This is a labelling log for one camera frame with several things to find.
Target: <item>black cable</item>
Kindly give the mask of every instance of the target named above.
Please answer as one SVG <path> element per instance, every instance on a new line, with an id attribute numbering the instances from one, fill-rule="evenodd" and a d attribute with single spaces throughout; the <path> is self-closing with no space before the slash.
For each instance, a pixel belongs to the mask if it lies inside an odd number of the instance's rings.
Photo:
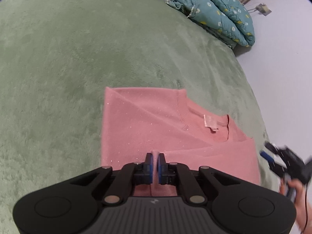
<path id="1" fill-rule="evenodd" d="M 303 229 L 303 231 L 301 232 L 301 234 L 303 234 L 303 232 L 305 232 L 305 229 L 307 228 L 308 225 L 308 207 L 307 207 L 307 192 L 308 192 L 308 185 L 305 187 L 305 227 Z"/>

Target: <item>pink shirt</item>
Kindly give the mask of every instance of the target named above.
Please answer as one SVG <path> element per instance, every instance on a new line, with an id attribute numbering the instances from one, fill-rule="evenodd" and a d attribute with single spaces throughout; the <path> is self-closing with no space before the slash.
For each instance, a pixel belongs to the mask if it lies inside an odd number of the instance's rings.
<path id="1" fill-rule="evenodd" d="M 260 183 L 253 139 L 228 116 L 217 116 L 187 98 L 186 90 L 106 88 L 102 127 L 102 165 L 119 170 L 130 162 L 154 157 L 151 186 L 136 187 L 136 196 L 174 196 L 175 188 L 158 184 L 156 162 L 207 165 L 232 176 Z"/>

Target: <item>bed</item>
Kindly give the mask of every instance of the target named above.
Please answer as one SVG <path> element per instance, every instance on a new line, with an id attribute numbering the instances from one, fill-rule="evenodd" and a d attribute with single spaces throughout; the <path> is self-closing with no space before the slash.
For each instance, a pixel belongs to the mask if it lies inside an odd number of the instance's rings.
<path id="1" fill-rule="evenodd" d="M 104 88 L 186 88 L 267 139 L 232 50 L 163 0 L 0 1 L 0 233 L 33 190 L 100 166 Z M 277 189 L 259 159 L 261 184 Z"/>

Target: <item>person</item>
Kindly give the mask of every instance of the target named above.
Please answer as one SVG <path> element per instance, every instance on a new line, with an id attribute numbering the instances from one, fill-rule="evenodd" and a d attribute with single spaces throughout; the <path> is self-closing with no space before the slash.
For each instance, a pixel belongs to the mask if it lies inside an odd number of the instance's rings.
<path id="1" fill-rule="evenodd" d="M 306 188 L 302 182 L 298 179 L 292 179 L 288 181 L 288 186 L 296 189 L 296 198 L 294 201 L 294 206 L 297 211 L 296 222 L 301 231 L 305 228 L 306 223 L 306 211 L 305 211 L 305 192 Z M 280 193 L 285 194 L 286 186 L 283 179 L 280 182 Z M 308 212 L 308 224 L 303 232 L 303 234 L 312 234 L 312 207 L 307 202 L 307 212 Z"/>

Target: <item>white wall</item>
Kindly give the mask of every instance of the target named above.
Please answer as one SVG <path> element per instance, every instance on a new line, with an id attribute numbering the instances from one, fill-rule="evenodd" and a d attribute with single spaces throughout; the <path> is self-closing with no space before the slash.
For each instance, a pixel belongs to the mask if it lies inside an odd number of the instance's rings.
<path id="1" fill-rule="evenodd" d="M 312 154 L 312 4 L 308 0 L 251 0 L 268 16 L 251 13 L 256 42 L 238 56 L 254 91 L 271 142 L 304 160 Z M 312 187 L 308 190 L 312 201 Z"/>

